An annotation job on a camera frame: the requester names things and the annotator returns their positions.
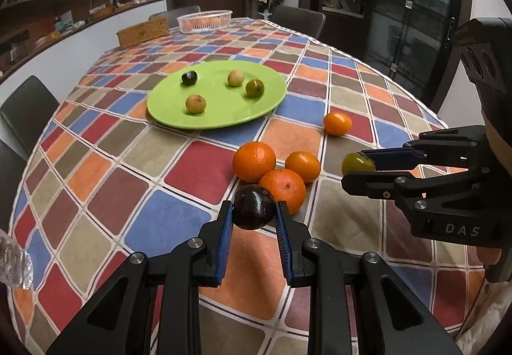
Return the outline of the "green tomato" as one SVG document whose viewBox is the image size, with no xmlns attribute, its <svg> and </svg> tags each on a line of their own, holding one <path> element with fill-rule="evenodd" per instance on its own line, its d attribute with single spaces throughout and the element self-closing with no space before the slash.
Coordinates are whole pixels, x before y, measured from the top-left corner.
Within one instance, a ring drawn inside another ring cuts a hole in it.
<svg viewBox="0 0 512 355">
<path fill-rule="evenodd" d="M 341 164 L 342 175 L 375 171 L 375 163 L 362 152 L 351 152 L 347 154 Z"/>
<path fill-rule="evenodd" d="M 263 95 L 265 86 L 259 79 L 252 79 L 245 85 L 245 94 L 249 98 L 259 98 Z"/>
</svg>

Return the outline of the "lone orange kumquat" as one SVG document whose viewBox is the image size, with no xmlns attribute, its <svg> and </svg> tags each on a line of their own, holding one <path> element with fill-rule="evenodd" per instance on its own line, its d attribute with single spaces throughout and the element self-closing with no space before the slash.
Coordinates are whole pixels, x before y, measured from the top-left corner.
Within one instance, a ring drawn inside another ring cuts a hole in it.
<svg viewBox="0 0 512 355">
<path fill-rule="evenodd" d="M 345 113 L 332 111 L 323 118 L 324 131 L 331 136 L 344 136 L 352 127 L 351 118 Z"/>
</svg>

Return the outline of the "large orange mandarin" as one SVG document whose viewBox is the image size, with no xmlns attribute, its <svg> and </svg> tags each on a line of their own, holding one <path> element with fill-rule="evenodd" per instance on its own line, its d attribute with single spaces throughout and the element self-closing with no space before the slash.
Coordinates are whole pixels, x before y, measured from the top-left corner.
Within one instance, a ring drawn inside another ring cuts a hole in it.
<svg viewBox="0 0 512 355">
<path fill-rule="evenodd" d="M 306 184 L 299 174 L 290 169 L 273 169 L 259 181 L 275 202 L 286 202 L 290 215 L 296 214 L 306 199 Z"/>
</svg>

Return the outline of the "dark plum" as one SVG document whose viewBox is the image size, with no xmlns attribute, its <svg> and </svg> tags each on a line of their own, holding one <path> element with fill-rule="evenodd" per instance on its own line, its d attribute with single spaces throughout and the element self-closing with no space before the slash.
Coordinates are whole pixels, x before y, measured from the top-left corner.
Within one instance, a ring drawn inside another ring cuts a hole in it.
<svg viewBox="0 0 512 355">
<path fill-rule="evenodd" d="M 186 71 L 181 75 L 181 83 L 185 86 L 195 85 L 198 80 L 198 75 L 196 71 L 190 70 Z"/>
<path fill-rule="evenodd" d="M 234 196 L 233 222 L 245 230 L 260 229 L 269 224 L 277 213 L 273 195 L 258 184 L 238 189 Z"/>
</svg>

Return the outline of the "brown longan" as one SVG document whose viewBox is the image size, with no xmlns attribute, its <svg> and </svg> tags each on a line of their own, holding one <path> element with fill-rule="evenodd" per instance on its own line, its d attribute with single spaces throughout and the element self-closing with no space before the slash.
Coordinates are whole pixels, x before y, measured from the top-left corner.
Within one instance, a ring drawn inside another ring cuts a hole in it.
<svg viewBox="0 0 512 355">
<path fill-rule="evenodd" d="M 232 70 L 228 74 L 228 85 L 230 87 L 239 87 L 242 86 L 245 80 L 245 75 L 243 71 L 240 70 Z"/>
<path fill-rule="evenodd" d="M 206 100 L 200 95 L 193 94 L 186 100 L 186 108 L 190 114 L 200 114 L 206 110 Z"/>
</svg>

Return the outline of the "clear water bottle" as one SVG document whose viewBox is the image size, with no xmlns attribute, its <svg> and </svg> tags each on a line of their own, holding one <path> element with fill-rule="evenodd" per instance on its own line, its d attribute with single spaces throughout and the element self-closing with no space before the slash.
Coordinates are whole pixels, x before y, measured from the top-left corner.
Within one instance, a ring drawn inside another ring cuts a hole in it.
<svg viewBox="0 0 512 355">
<path fill-rule="evenodd" d="M 0 281 L 28 290 L 33 285 L 34 267 L 29 253 L 4 231 L 0 231 Z"/>
</svg>

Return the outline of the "black chair right side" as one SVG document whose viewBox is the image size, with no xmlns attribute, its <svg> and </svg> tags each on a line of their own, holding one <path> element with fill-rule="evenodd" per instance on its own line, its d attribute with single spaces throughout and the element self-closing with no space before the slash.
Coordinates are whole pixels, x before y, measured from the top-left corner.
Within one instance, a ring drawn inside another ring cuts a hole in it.
<svg viewBox="0 0 512 355">
<path fill-rule="evenodd" d="M 274 8 L 270 21 L 312 38 L 318 38 L 324 28 L 325 15 L 303 8 L 279 5 Z"/>
</svg>

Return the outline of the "black chair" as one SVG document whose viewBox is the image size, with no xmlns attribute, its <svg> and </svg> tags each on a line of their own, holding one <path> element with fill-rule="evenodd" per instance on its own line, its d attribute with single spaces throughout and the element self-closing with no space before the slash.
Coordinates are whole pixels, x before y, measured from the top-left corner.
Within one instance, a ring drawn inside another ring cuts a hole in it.
<svg viewBox="0 0 512 355">
<path fill-rule="evenodd" d="M 312 38 L 318 38 L 324 28 L 325 15 L 303 8 L 279 5 L 274 8 L 270 21 Z"/>
<path fill-rule="evenodd" d="M 59 102 L 36 76 L 28 77 L 1 106 L 1 118 L 30 155 Z"/>
<path fill-rule="evenodd" d="M 3 141 L 0 141 L 0 227 L 9 229 L 11 212 L 26 161 Z"/>
</svg>

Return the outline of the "glass sliding door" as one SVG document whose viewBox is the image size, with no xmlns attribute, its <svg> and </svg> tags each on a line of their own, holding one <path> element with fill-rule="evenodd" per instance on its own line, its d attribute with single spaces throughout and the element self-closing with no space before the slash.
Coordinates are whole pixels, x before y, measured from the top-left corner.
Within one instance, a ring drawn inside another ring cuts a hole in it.
<svg viewBox="0 0 512 355">
<path fill-rule="evenodd" d="M 462 0 L 372 0 L 364 62 L 430 104 L 438 92 Z"/>
</svg>

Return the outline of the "green plate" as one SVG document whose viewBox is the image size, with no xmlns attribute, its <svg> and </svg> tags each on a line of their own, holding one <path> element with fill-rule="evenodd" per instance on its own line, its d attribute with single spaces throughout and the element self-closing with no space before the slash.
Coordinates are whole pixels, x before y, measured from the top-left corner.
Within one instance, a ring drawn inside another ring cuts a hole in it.
<svg viewBox="0 0 512 355">
<path fill-rule="evenodd" d="M 181 75 L 196 71 L 195 85 L 185 86 Z M 244 72 L 245 83 L 259 79 L 265 86 L 259 98 L 249 98 L 245 86 L 230 87 L 228 74 L 232 70 Z M 186 108 L 189 96 L 205 98 L 206 110 L 190 114 Z M 168 127 L 184 130 L 209 130 L 240 125 L 266 115 L 285 98 L 284 78 L 273 69 L 254 62 L 220 60 L 188 65 L 167 75 L 149 92 L 147 110 L 155 121 Z"/>
</svg>

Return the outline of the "black chair near left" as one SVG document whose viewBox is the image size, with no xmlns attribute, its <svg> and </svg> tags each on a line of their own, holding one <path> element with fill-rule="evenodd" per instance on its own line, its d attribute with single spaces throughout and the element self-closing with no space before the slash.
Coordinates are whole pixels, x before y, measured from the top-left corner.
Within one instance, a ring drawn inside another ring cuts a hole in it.
<svg viewBox="0 0 512 355">
<path fill-rule="evenodd" d="M 26 161 L 3 141 L 0 141 L 0 227 L 9 229 L 11 212 Z"/>
</svg>

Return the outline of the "white fruit basket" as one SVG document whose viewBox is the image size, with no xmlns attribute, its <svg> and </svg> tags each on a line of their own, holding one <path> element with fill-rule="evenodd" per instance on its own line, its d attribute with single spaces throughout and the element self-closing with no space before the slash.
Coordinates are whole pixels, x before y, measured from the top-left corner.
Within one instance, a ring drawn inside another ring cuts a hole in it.
<svg viewBox="0 0 512 355">
<path fill-rule="evenodd" d="M 231 10 L 212 10 L 194 12 L 177 18 L 180 31 L 184 34 L 212 32 L 228 27 L 233 12 Z"/>
</svg>

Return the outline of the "black chair far end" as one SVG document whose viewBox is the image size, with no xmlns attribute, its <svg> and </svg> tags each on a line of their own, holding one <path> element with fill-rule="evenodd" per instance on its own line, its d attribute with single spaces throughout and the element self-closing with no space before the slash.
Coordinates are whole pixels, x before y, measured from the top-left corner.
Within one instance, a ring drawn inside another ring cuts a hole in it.
<svg viewBox="0 0 512 355">
<path fill-rule="evenodd" d="M 159 12 L 159 13 L 152 14 L 148 19 L 149 20 L 166 19 L 168 26 L 170 28 L 174 28 L 174 27 L 178 26 L 177 19 L 180 16 L 188 15 L 191 13 L 197 13 L 197 12 L 200 12 L 199 6 L 197 6 L 197 5 L 185 6 L 185 7 L 180 7 L 177 9 L 165 11 L 165 12 Z"/>
</svg>

